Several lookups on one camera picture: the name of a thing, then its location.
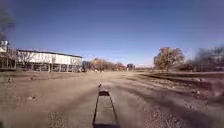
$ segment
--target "tree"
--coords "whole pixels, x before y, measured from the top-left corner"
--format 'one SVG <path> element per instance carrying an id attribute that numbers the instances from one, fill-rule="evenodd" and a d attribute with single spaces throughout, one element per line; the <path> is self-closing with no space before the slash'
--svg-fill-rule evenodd
<path id="1" fill-rule="evenodd" d="M 178 69 L 179 71 L 193 71 L 193 61 L 188 60 L 187 62 L 178 65 L 176 69 Z"/>
<path id="2" fill-rule="evenodd" d="M 199 49 L 193 60 L 196 71 L 220 71 L 224 65 L 224 46 L 212 49 Z"/>
<path id="3" fill-rule="evenodd" d="M 83 61 L 82 62 L 82 69 L 83 69 L 84 72 L 86 72 L 87 70 L 93 69 L 93 67 L 94 67 L 94 65 L 90 61 Z"/>
<path id="4" fill-rule="evenodd" d="M 3 0 L 0 0 L 0 41 L 6 40 L 6 30 L 14 27 L 15 23 L 6 11 Z"/>
<path id="5" fill-rule="evenodd" d="M 106 70 L 115 70 L 116 65 L 114 63 L 112 63 L 112 62 L 106 61 L 106 63 L 104 64 L 104 68 Z"/>
<path id="6" fill-rule="evenodd" d="M 125 69 L 125 66 L 121 62 L 118 62 L 116 64 L 116 69 L 121 71 Z"/>
<path id="7" fill-rule="evenodd" d="M 23 52 L 17 50 L 17 62 L 21 62 L 23 68 L 25 68 L 25 70 L 28 70 L 29 64 L 32 63 L 32 60 L 35 57 L 35 55 L 36 55 L 35 53 Z"/>
<path id="8" fill-rule="evenodd" d="M 166 69 L 169 71 L 170 67 L 182 63 L 183 60 L 184 55 L 179 48 L 171 49 L 170 47 L 164 47 L 154 57 L 154 65 L 157 69 Z"/>
<path id="9" fill-rule="evenodd" d="M 94 60 L 92 60 L 94 68 L 100 71 L 104 70 L 105 62 L 105 60 L 99 58 L 95 58 Z"/>
<path id="10" fill-rule="evenodd" d="M 134 64 L 127 64 L 127 69 L 128 70 L 134 70 L 135 65 Z"/>

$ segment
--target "bare tree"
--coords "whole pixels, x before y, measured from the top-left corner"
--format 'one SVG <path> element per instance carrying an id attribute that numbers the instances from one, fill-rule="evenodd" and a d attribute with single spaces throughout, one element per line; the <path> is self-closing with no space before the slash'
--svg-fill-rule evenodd
<path id="1" fill-rule="evenodd" d="M 80 72 L 82 70 L 82 61 L 81 59 L 74 58 L 75 68 Z"/>
<path id="2" fill-rule="evenodd" d="M 117 70 L 125 70 L 125 66 L 121 63 L 121 62 L 118 62 L 117 64 L 116 64 L 116 69 Z"/>
<path id="3" fill-rule="evenodd" d="M 199 49 L 193 66 L 196 71 L 219 71 L 223 70 L 224 46 L 212 49 Z"/>
<path id="4" fill-rule="evenodd" d="M 15 26 L 5 7 L 3 0 L 0 0 L 0 41 L 6 40 L 6 30 Z"/>
<path id="5" fill-rule="evenodd" d="M 27 68 L 28 64 L 31 63 L 31 60 L 35 56 L 35 53 L 32 52 L 17 52 L 17 61 L 22 62 L 22 64 Z"/>
<path id="6" fill-rule="evenodd" d="M 175 68 L 179 71 L 193 71 L 194 70 L 193 61 L 188 60 L 185 63 L 177 65 Z"/>
<path id="7" fill-rule="evenodd" d="M 94 64 L 90 61 L 83 61 L 82 62 L 82 69 L 84 72 L 87 70 L 93 70 L 94 69 Z"/>
<path id="8" fill-rule="evenodd" d="M 99 71 L 104 70 L 105 62 L 106 62 L 105 60 L 99 59 L 99 58 L 95 58 L 94 60 L 92 60 L 92 63 L 94 64 L 94 68 Z"/>
<path id="9" fill-rule="evenodd" d="M 116 64 L 112 63 L 112 62 L 106 62 L 105 63 L 105 69 L 107 70 L 115 70 L 116 68 Z"/>

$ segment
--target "building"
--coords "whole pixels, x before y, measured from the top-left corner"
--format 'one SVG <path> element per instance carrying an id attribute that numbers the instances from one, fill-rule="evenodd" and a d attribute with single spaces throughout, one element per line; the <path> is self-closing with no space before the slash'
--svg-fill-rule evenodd
<path id="1" fill-rule="evenodd" d="M 127 71 L 131 71 L 135 69 L 135 65 L 134 64 L 127 64 Z"/>
<path id="2" fill-rule="evenodd" d="M 17 50 L 17 69 L 77 72 L 81 67 L 81 56 L 34 50 Z"/>
<path id="3" fill-rule="evenodd" d="M 15 70 L 16 51 L 10 47 L 8 41 L 0 42 L 0 70 Z"/>

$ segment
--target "dark object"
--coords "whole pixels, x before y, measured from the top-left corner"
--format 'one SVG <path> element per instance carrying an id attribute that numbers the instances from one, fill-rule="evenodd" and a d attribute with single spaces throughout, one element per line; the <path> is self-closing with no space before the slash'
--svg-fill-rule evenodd
<path id="1" fill-rule="evenodd" d="M 107 90 L 102 90 L 101 91 L 101 87 L 102 87 L 102 85 L 100 84 L 99 85 L 99 92 L 98 92 L 98 96 L 97 96 L 97 100 L 96 100 L 96 108 L 95 108 L 95 112 L 94 112 L 94 116 L 93 116 L 93 120 L 92 120 L 93 128 L 120 128 L 119 123 L 118 123 L 118 119 L 117 119 L 117 114 L 116 114 L 116 111 L 115 111 L 110 93 Z M 99 97 L 100 96 L 108 96 L 110 98 L 110 102 L 112 104 L 112 108 L 113 108 L 113 112 L 114 112 L 115 120 L 116 120 L 117 124 L 96 124 L 95 123 L 96 114 L 97 114 L 97 107 L 98 107 L 98 102 L 99 102 Z"/>
<path id="2" fill-rule="evenodd" d="M 110 94 L 107 90 L 103 90 L 99 92 L 99 96 L 110 96 Z"/>
<path id="3" fill-rule="evenodd" d="M 0 121 L 0 128 L 4 128 L 3 123 L 1 121 Z"/>
<path id="4" fill-rule="evenodd" d="M 83 61 L 82 62 L 82 72 L 87 72 L 87 69 L 88 69 L 88 62 Z"/>
<path id="5" fill-rule="evenodd" d="M 127 64 L 127 68 L 128 68 L 128 70 L 134 70 L 135 65 L 134 64 Z"/>

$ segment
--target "rock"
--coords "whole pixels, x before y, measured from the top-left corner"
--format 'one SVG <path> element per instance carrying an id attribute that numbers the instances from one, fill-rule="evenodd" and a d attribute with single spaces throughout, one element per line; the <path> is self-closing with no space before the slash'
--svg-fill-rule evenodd
<path id="1" fill-rule="evenodd" d="M 12 82 L 12 78 L 9 77 L 7 82 L 8 82 L 8 83 L 11 83 L 11 82 Z"/>
<path id="2" fill-rule="evenodd" d="M 174 123 L 179 123 L 179 120 L 174 118 Z"/>
<path id="3" fill-rule="evenodd" d="M 198 91 L 196 91 L 196 90 L 193 90 L 193 91 L 192 91 L 191 93 L 194 93 L 194 94 L 195 94 L 195 93 L 198 93 Z"/>
<path id="4" fill-rule="evenodd" d="M 173 118 L 173 115 L 170 115 L 169 118 L 170 118 L 170 119 Z"/>
<path id="5" fill-rule="evenodd" d="M 153 117 L 154 117 L 154 118 L 155 118 L 155 117 L 157 117 L 157 114 L 156 114 L 156 113 L 154 113 L 154 114 L 153 114 Z"/>
<path id="6" fill-rule="evenodd" d="M 36 98 L 35 96 L 29 96 L 29 97 L 27 97 L 27 100 L 33 100 L 35 98 Z"/>
<path id="7" fill-rule="evenodd" d="M 194 81 L 201 82 L 201 78 L 193 78 Z"/>

